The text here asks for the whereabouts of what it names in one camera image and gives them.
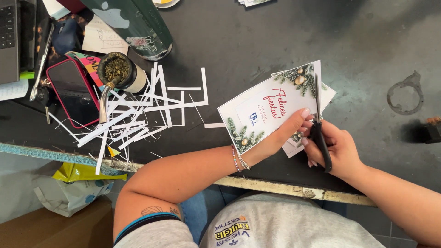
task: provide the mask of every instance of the cardboard box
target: cardboard box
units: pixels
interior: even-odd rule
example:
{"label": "cardboard box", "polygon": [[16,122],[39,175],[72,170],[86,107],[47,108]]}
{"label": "cardboard box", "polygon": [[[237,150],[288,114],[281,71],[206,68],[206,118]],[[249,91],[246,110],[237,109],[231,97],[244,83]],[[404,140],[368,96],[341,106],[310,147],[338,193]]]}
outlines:
{"label": "cardboard box", "polygon": [[100,197],[67,218],[41,208],[0,224],[0,248],[111,248],[112,202]]}

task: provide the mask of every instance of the black table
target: black table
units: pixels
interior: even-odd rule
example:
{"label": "black table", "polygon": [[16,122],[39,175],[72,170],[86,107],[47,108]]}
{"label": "black table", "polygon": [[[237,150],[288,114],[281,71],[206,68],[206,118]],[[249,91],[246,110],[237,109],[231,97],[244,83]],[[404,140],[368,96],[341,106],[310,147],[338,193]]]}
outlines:
{"label": "black table", "polygon": [[[441,2],[272,0],[245,9],[232,1],[181,0],[160,12],[174,38],[172,52],[159,62],[166,84],[201,87],[200,68],[205,67],[209,105],[198,109],[206,123],[221,122],[217,107],[271,73],[321,60],[323,82],[337,91],[323,117],[352,134],[361,160],[441,192],[441,144],[410,139],[415,127],[439,114]],[[153,65],[133,51],[129,57],[148,71]],[[386,101],[387,91],[414,70],[421,74],[423,107],[409,116],[397,114]],[[413,109],[418,104],[419,96],[412,88],[394,92],[394,105]],[[203,100],[202,92],[191,95],[194,101]],[[180,92],[168,91],[168,96],[180,99]],[[185,102],[191,102],[188,95]],[[180,109],[171,110],[171,115],[172,122],[179,124]],[[0,102],[0,116],[0,142],[98,155],[101,140],[77,148],[65,130],[54,130],[56,124],[47,125],[44,116],[20,106]],[[65,118],[63,111],[56,116]],[[184,127],[164,130],[157,142],[131,144],[133,162],[145,164],[156,159],[149,151],[169,156],[231,144],[226,129],[204,129],[194,108],[185,109],[185,117]],[[236,180],[255,179],[253,183],[269,182],[265,187],[289,185],[283,192],[305,187],[360,194],[306,163],[303,152],[288,159],[280,150],[252,170],[233,176]],[[253,183],[242,187],[252,188]]]}

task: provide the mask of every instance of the black scissors handle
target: black scissors handle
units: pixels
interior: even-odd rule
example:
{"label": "black scissors handle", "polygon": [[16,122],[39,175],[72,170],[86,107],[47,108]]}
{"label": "black scissors handle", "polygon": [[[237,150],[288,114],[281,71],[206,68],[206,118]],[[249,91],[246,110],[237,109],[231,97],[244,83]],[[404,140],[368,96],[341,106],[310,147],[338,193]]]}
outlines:
{"label": "black scissors handle", "polygon": [[318,148],[323,154],[323,160],[325,161],[325,173],[329,173],[332,170],[331,156],[329,155],[328,146],[326,145],[325,138],[321,133],[321,122],[314,121],[311,128],[311,139],[315,142]]}

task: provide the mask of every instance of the woman's right hand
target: woman's right hand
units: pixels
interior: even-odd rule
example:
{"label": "woman's right hand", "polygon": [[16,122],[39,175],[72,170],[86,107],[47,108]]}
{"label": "woman's right hand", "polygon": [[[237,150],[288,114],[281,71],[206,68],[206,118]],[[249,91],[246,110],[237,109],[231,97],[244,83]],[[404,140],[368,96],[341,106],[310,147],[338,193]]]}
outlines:
{"label": "woman's right hand", "polygon": [[[353,173],[365,167],[360,161],[357,148],[352,136],[346,130],[340,130],[330,122],[322,120],[322,133],[328,145],[329,155],[332,160],[330,173],[341,179],[348,178]],[[324,166],[323,155],[314,141],[303,138],[302,143],[310,163]]]}

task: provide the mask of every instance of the fb logo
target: fb logo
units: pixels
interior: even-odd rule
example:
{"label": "fb logo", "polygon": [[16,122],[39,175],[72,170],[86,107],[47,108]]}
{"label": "fb logo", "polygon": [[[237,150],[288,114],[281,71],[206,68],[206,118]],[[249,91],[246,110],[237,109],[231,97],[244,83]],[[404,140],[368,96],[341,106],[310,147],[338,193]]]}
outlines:
{"label": "fb logo", "polygon": [[251,125],[253,125],[253,126],[254,126],[256,123],[259,122],[259,120],[257,120],[257,114],[256,114],[256,112],[252,113],[252,114],[249,116],[249,119],[250,119],[250,121],[251,121]]}

